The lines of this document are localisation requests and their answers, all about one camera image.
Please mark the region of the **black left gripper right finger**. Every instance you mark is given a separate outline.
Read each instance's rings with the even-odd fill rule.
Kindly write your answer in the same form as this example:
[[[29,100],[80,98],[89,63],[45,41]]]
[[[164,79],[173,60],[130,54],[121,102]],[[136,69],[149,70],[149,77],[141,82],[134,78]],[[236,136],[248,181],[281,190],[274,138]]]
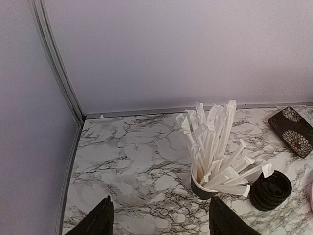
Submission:
[[[210,202],[209,229],[211,235],[260,235],[217,196]]]

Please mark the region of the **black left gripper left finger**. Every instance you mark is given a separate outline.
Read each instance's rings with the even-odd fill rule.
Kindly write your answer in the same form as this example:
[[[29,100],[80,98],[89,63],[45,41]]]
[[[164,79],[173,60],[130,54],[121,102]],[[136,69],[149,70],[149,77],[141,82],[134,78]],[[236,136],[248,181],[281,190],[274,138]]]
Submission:
[[[114,225],[114,205],[110,196],[104,198],[67,235],[112,235]]]

